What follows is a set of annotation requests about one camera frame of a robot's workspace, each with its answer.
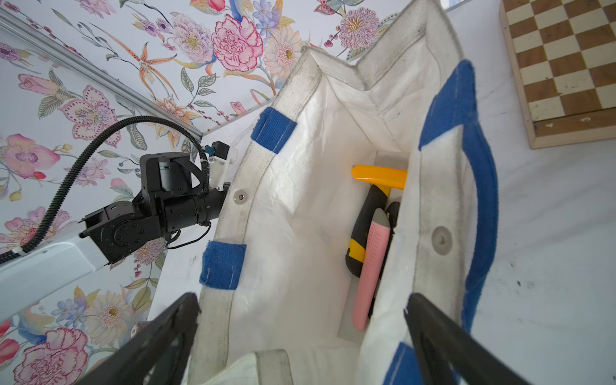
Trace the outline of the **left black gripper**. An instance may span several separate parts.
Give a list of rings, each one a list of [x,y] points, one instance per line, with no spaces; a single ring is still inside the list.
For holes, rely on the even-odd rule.
[[[230,184],[208,187],[206,165],[198,168],[183,152],[142,156],[141,191],[132,201],[86,216],[80,237],[91,239],[112,264],[152,240],[174,242],[184,228],[209,226],[219,218]]]

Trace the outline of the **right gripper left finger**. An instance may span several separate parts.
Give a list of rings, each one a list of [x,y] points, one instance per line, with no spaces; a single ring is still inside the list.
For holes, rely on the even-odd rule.
[[[180,384],[200,314],[197,295],[186,293],[79,384]]]

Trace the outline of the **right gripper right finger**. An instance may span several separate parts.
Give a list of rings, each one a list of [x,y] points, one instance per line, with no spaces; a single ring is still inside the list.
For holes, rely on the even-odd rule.
[[[526,384],[428,298],[413,293],[404,314],[425,384]]]

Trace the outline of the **white Doraemon canvas pouch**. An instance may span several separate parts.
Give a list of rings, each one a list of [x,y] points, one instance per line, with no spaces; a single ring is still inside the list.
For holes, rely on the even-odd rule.
[[[203,254],[191,384],[419,384],[413,293],[469,330],[497,245],[498,184],[473,65],[435,1],[414,1],[356,64],[308,48],[250,145]],[[345,256],[389,160],[407,181],[357,341]]]

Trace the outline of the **light pink art knife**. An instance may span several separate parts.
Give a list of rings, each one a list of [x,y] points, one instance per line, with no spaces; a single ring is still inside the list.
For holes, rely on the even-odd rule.
[[[356,330],[365,330],[375,296],[383,261],[388,251],[391,226],[386,212],[378,208],[368,232],[363,268],[359,277],[352,322]]]

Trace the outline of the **black yellow utility knife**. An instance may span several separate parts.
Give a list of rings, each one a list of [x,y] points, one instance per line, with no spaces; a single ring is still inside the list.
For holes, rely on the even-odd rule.
[[[352,275],[359,277],[366,255],[367,239],[372,218],[377,209],[384,209],[391,188],[372,184],[351,232],[351,240],[346,252],[345,262]]]

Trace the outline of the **yellow slim art knife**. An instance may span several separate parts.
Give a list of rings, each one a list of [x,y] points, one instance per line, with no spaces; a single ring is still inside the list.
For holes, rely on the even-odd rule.
[[[407,181],[407,170],[374,165],[356,165],[351,175],[356,181],[399,190],[404,190]]]

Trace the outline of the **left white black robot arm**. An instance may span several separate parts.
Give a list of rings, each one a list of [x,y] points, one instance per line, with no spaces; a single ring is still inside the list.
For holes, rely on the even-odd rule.
[[[201,166],[186,153],[141,157],[141,191],[88,214],[57,240],[1,266],[1,318],[104,266],[115,264],[152,240],[167,242],[182,229],[218,218],[234,157],[213,157]]]

